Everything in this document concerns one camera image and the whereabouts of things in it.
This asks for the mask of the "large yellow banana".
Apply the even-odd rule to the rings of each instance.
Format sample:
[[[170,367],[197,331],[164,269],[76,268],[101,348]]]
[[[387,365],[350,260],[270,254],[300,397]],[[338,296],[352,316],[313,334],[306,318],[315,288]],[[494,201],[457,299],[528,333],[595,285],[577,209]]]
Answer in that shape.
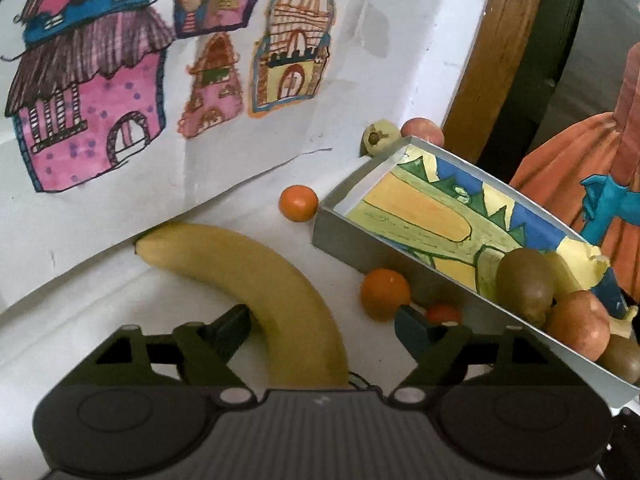
[[[331,310],[273,249],[219,226],[174,222],[140,237],[134,251],[154,268],[215,286],[246,304],[265,335],[270,386],[348,386],[347,354]]]

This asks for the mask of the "painting of orange dress lady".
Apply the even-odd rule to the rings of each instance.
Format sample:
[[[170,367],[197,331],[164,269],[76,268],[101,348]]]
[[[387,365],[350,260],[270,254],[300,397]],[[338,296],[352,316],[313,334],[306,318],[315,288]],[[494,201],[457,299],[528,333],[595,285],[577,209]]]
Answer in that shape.
[[[535,148],[510,185],[590,244],[639,299],[639,47],[628,52],[612,112],[588,117]]]

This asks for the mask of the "orange tangerine near tray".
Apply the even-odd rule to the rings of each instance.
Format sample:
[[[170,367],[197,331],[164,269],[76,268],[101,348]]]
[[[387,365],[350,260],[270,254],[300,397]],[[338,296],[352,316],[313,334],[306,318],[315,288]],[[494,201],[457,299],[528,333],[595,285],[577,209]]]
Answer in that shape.
[[[374,269],[361,282],[360,304],[364,313],[376,322],[392,320],[397,310],[410,302],[410,285],[394,270]]]

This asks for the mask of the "colourful dinosaur drawing liner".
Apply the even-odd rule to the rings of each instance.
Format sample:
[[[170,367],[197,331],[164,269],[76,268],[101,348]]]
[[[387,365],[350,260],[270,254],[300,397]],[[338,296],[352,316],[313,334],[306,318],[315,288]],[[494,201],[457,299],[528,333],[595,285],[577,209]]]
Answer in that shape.
[[[502,257],[529,248],[560,257],[614,318],[626,313],[599,247],[512,188],[415,146],[382,162],[334,210],[488,300]]]

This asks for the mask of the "orange tangerine far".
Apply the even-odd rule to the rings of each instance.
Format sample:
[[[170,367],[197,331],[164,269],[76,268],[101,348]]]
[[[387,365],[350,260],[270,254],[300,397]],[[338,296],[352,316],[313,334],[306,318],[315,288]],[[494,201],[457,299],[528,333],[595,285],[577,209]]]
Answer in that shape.
[[[306,185],[291,185],[279,197],[280,213],[293,222],[307,222],[314,218],[319,206],[316,192]]]

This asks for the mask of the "brown kiwi in tray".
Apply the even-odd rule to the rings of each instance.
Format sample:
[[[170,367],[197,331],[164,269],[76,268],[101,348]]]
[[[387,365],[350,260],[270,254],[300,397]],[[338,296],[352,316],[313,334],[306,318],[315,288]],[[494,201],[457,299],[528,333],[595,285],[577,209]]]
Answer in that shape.
[[[547,260],[539,252],[518,248],[498,264],[497,304],[537,328],[547,321],[554,283]]]

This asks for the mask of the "brown wooden frame post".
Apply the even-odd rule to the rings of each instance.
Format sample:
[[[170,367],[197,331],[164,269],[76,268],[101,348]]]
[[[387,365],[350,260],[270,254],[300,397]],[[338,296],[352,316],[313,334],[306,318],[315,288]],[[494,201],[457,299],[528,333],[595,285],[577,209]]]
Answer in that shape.
[[[540,0],[486,0],[473,49],[442,127],[446,149],[477,162],[512,87]]]

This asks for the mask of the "grey cardboard tray box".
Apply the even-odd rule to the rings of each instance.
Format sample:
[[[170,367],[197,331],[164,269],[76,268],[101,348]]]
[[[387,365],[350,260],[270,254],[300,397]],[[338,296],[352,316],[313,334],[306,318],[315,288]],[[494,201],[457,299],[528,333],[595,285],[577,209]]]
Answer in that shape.
[[[335,206],[372,170],[409,146],[433,153],[448,162],[462,164],[469,170],[478,171],[504,184],[469,162],[431,143],[416,138],[402,139],[389,152],[370,159],[352,172],[321,203],[312,236],[314,246],[362,273],[377,268],[393,269],[401,273],[410,283],[416,304],[423,307],[433,302],[453,304],[461,308],[465,324],[481,334],[496,334],[509,325],[529,328],[529,323],[498,306],[495,300],[480,296],[475,290],[448,278],[447,275],[406,254],[387,240],[381,240],[361,229],[335,212]]]

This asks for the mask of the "houses drawing paper sheet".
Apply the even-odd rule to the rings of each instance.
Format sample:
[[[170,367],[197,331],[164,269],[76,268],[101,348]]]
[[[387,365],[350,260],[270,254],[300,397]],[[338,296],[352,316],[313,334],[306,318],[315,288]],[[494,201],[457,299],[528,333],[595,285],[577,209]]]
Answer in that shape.
[[[349,0],[1,0],[1,304],[323,144]]]

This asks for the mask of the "small red cherry tomato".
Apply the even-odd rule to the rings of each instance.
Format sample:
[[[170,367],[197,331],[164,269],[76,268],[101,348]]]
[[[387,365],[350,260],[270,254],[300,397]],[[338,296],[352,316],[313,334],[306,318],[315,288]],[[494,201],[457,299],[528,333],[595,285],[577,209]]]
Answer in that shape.
[[[462,324],[461,309],[451,304],[431,304],[426,308],[424,316],[432,325]]]

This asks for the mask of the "pale green pear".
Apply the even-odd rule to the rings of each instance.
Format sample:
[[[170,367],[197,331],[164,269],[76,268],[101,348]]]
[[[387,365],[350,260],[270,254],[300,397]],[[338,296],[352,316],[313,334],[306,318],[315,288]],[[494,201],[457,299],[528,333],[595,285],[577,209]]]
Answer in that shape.
[[[364,154],[375,156],[387,151],[400,138],[400,130],[395,124],[379,119],[363,130],[361,148]]]

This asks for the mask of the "red apple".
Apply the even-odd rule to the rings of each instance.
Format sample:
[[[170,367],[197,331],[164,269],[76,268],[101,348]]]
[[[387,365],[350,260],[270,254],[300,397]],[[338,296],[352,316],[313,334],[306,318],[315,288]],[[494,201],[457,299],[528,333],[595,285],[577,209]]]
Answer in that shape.
[[[588,290],[560,300],[551,309],[544,331],[592,362],[602,356],[611,337],[608,311]]]
[[[440,148],[445,145],[442,129],[427,118],[415,117],[407,120],[401,126],[400,133],[402,136],[415,136]]]

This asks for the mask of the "red apple behind tray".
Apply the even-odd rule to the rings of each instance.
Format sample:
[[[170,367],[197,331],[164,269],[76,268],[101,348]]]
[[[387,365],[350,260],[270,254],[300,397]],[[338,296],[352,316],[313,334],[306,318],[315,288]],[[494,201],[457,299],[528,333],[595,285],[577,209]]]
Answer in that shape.
[[[415,117],[407,120],[401,126],[400,133],[402,136],[415,136],[440,148],[445,145],[442,129],[427,118]]]

